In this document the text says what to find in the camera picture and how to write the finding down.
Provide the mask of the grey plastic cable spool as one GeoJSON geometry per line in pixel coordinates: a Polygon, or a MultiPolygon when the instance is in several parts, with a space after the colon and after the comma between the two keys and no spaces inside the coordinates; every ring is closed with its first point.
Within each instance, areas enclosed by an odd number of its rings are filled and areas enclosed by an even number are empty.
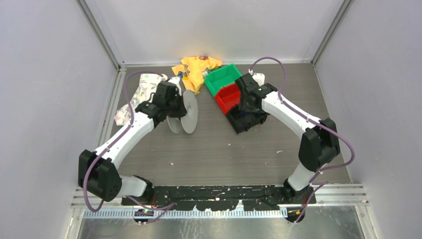
{"type": "Polygon", "coordinates": [[[173,133],[192,134],[198,123],[198,103],[195,93],[186,90],[181,96],[178,96],[177,108],[167,116],[167,122],[173,133]]]}

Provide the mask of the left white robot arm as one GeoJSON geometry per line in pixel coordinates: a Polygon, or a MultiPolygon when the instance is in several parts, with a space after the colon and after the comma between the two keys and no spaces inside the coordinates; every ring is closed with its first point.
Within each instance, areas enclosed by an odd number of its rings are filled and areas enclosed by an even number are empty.
{"type": "Polygon", "coordinates": [[[117,196],[133,196],[147,206],[152,202],[152,183],[139,176],[122,176],[118,168],[128,153],[164,120],[174,133],[192,133],[197,125],[198,105],[195,93],[171,82],[162,81],[149,100],[135,109],[130,121],[112,138],[93,151],[85,149],[79,156],[78,184],[84,198],[88,193],[110,202],[117,196]]]}

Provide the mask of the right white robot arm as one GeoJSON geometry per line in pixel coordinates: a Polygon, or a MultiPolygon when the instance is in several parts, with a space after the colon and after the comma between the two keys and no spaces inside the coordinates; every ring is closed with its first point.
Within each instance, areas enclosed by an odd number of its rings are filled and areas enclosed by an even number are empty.
{"type": "Polygon", "coordinates": [[[250,74],[241,76],[235,84],[240,91],[242,111],[270,114],[299,137],[299,164],[283,184],[285,200],[297,204],[316,173],[340,154],[335,122],[306,113],[271,84],[258,85],[250,74]]]}

